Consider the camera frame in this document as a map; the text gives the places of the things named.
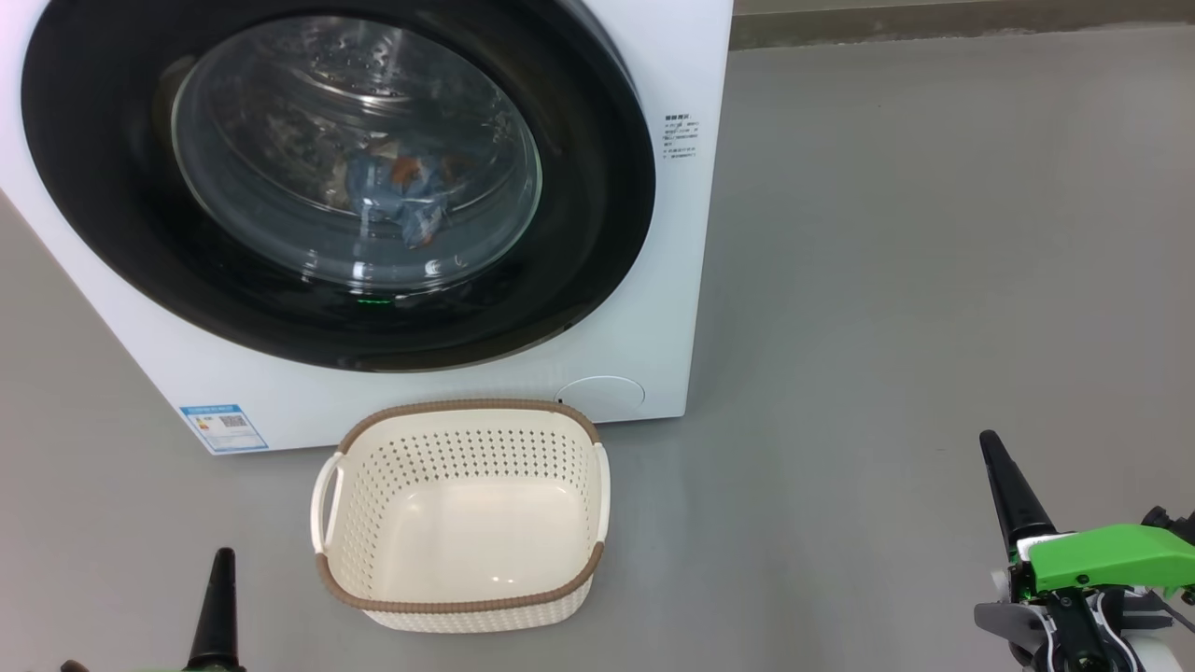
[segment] baseboard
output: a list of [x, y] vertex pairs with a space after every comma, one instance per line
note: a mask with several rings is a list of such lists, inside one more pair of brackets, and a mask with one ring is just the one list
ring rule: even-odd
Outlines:
[[1193, 0], [983, 0], [739, 14], [730, 50], [933, 37], [1195, 25]]

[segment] washing machine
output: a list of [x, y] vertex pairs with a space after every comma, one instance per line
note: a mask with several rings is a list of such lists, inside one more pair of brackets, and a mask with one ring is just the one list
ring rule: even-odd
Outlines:
[[0, 189], [209, 451], [685, 413], [731, 0], [0, 14]]

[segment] black door rim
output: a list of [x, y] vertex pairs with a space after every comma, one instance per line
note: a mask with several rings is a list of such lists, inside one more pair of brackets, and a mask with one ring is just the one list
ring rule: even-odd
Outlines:
[[[121, 5], [124, 11], [94, 0], [49, 4], [22, 85], [30, 151], [92, 250], [207, 331], [351, 371], [464, 366], [571, 328], [613, 293], [638, 256], [655, 196], [650, 136], [612, 45], [575, 10], [537, 0]], [[195, 202], [155, 132], [161, 75], [247, 28], [296, 16], [413, 30], [467, 59], [514, 100], [539, 147], [544, 184], [532, 224], [501, 259], [424, 294], [350, 292], [265, 259]]]

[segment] black cone tip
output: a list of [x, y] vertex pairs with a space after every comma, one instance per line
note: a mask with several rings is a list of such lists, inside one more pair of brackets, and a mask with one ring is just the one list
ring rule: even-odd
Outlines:
[[212, 561], [208, 591], [195, 627], [186, 670], [237, 670], [237, 556], [220, 549]]
[[999, 434], [991, 429], [979, 435], [979, 447], [987, 465], [987, 482], [992, 487], [992, 502], [1000, 520], [1005, 548], [1013, 552], [1017, 542], [1041, 534], [1055, 534], [1054, 524], [1046, 515], [1029, 481], [1012, 462]]

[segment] perforated basket wall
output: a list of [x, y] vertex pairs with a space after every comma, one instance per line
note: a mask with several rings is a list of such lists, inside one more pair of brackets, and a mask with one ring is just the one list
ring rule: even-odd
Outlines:
[[[330, 468], [339, 475], [325, 534], [319, 527]], [[470, 478], [544, 479], [578, 493], [580, 538], [587, 544], [581, 557], [588, 561], [568, 584], [535, 594], [442, 603], [375, 599], [384, 573], [392, 569], [382, 566], [379, 551], [387, 505], [405, 490]], [[312, 542], [329, 589], [390, 628], [479, 633], [546, 625], [571, 616], [589, 592], [603, 550], [608, 491], [596, 429], [569, 407], [525, 401], [400, 407], [358, 423], [325, 465], [312, 497]]]

